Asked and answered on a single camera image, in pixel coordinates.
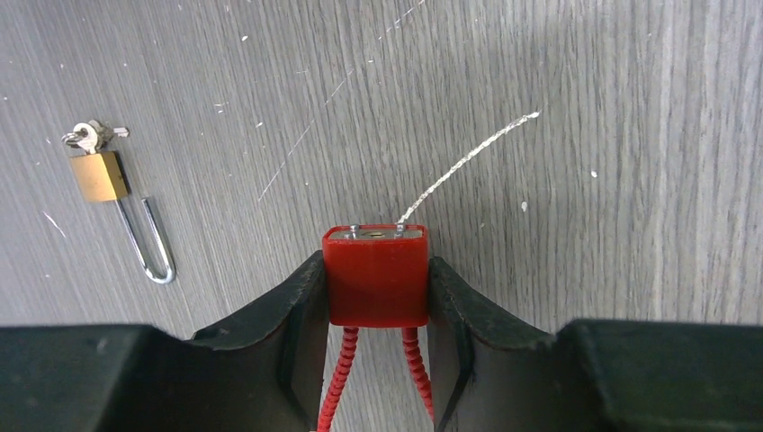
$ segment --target red cable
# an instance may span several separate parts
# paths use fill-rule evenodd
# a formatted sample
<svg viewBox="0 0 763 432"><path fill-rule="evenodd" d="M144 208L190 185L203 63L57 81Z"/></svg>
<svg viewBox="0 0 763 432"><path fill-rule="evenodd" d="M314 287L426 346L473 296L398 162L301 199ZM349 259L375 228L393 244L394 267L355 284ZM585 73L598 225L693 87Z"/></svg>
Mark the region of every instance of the red cable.
<svg viewBox="0 0 763 432"><path fill-rule="evenodd" d="M429 412L429 417L432 421L435 421L435 408L434 403L432 403L432 384L429 382L429 376L426 374L421 351L418 350L418 329L415 327L404 328L402 334L410 375L413 377L414 383L416 383L418 394L421 395L421 399L424 401L424 406L426 411Z"/></svg>
<svg viewBox="0 0 763 432"><path fill-rule="evenodd" d="M342 397L342 390L345 389L347 376L349 376L350 369L353 367L355 349L357 348L357 333L358 327L345 327L337 367L334 369L334 376L331 377L331 384L328 386L326 399L323 400L323 406L320 408L318 432L328 432L331 429L331 420L334 419L334 413L337 412L339 398Z"/></svg>

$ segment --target key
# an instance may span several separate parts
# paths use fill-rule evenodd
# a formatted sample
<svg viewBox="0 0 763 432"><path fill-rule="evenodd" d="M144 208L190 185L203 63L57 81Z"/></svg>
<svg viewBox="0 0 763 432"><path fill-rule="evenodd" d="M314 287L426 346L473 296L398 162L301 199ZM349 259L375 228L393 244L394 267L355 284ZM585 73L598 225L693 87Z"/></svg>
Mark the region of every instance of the key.
<svg viewBox="0 0 763 432"><path fill-rule="evenodd" d="M61 137L61 140L69 147L81 148L92 155L115 136L127 138L130 136L130 131L127 128L109 129L98 120L91 120L87 123L78 123L71 132Z"/></svg>

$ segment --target padlock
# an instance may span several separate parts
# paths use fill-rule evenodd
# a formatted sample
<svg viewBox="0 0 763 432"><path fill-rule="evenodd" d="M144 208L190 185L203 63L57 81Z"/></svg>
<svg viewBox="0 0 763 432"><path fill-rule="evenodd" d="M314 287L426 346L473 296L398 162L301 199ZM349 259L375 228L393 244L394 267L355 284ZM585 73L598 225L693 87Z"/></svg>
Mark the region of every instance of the padlock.
<svg viewBox="0 0 763 432"><path fill-rule="evenodd" d="M79 189L91 203L116 201L128 195L117 153L103 151L69 159Z"/></svg>

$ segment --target gray wood grain surface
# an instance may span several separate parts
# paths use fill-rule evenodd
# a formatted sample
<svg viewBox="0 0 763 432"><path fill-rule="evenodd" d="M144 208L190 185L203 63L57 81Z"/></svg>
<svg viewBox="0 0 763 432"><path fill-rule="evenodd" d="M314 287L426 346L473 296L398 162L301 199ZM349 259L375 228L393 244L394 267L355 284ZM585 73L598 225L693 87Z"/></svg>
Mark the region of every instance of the gray wood grain surface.
<svg viewBox="0 0 763 432"><path fill-rule="evenodd" d="M542 329L763 320L760 1L2 0L0 23L0 324L188 337L537 110L414 214L434 254ZM130 128L127 204L153 197L175 283L81 198L58 137L91 118ZM398 333L361 337L335 430L427 429Z"/></svg>

